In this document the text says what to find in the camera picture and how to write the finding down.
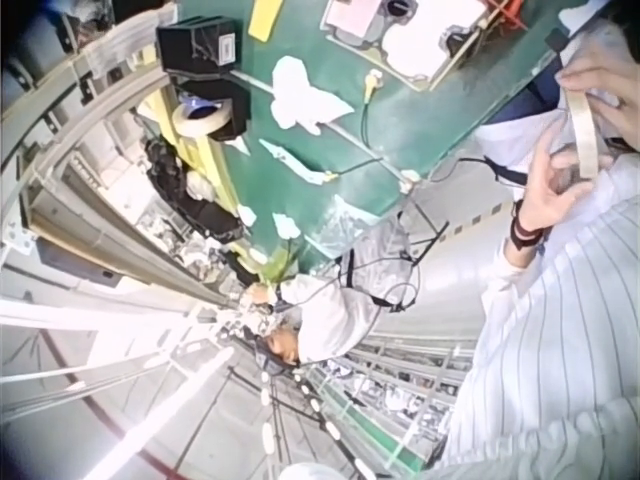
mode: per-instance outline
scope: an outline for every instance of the connector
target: connector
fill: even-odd
[[[382,72],[380,70],[376,70],[372,68],[367,73],[367,76],[364,77],[364,104],[367,105],[371,101],[371,97],[373,97],[373,92],[375,92],[378,88],[381,88],[382,83]]]

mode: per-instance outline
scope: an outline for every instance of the hand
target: hand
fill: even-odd
[[[565,150],[553,158],[549,149],[554,137],[562,130],[566,117],[547,128],[536,144],[522,207],[518,215],[520,225],[535,231],[556,225],[569,213],[573,205],[593,190],[593,182],[580,182],[558,194],[563,170],[578,163],[575,151]],[[601,163],[610,164],[611,157],[602,157]]]
[[[620,100],[617,107],[589,95],[594,112],[618,130],[620,136],[634,149],[640,150],[640,65],[608,54],[591,45],[585,55],[576,58],[556,79],[567,90],[604,90]]]
[[[255,305],[269,303],[269,287],[261,283],[254,283],[247,289],[247,294]]]

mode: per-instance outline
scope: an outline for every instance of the ceiling light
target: ceiling light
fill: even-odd
[[[324,427],[327,429],[327,432],[329,432],[329,435],[331,435],[331,438],[334,440],[340,440],[340,430],[338,430],[338,427],[331,422],[325,423]]]
[[[273,428],[269,422],[262,425],[262,446],[264,447],[264,453],[267,455],[273,455],[276,451],[276,445],[273,441]]]
[[[365,480],[376,480],[376,474],[373,473],[373,470],[371,470],[362,460],[356,458],[353,463]]]
[[[260,392],[260,402],[264,407],[269,405],[269,401],[271,400],[271,395],[269,395],[269,390],[263,388]]]
[[[187,348],[185,350],[187,353],[193,353],[193,352],[197,352],[201,348],[202,348],[202,345],[200,345],[200,343],[192,343],[191,345],[187,345]]]
[[[73,392],[75,390],[80,390],[81,388],[86,387],[87,384],[84,383],[84,381],[80,380],[79,382],[76,383],[72,383],[71,385],[69,385],[67,388],[65,388],[65,390],[67,392]]]
[[[171,419],[178,410],[211,378],[233,355],[233,347],[220,350],[195,375],[183,383],[178,390],[158,405],[142,423],[131,428],[124,438],[111,450],[84,480],[107,480],[113,477],[144,445]]]
[[[157,367],[158,365],[162,365],[163,363],[166,363],[166,361],[167,361],[167,357],[165,357],[164,355],[156,355],[155,357],[151,357],[149,360],[144,362],[144,365],[142,366],[142,368],[147,369],[147,368]]]
[[[318,402],[318,400],[316,400],[315,398],[312,398],[309,403],[311,404],[311,408],[313,408],[314,412],[319,412],[320,411],[320,402]]]

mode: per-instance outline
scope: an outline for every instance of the striped fabric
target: striped fabric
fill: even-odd
[[[638,478],[633,188],[569,239],[523,295],[510,294],[511,307],[502,298],[489,312],[443,459],[424,478]],[[504,273],[503,283],[517,282]]]

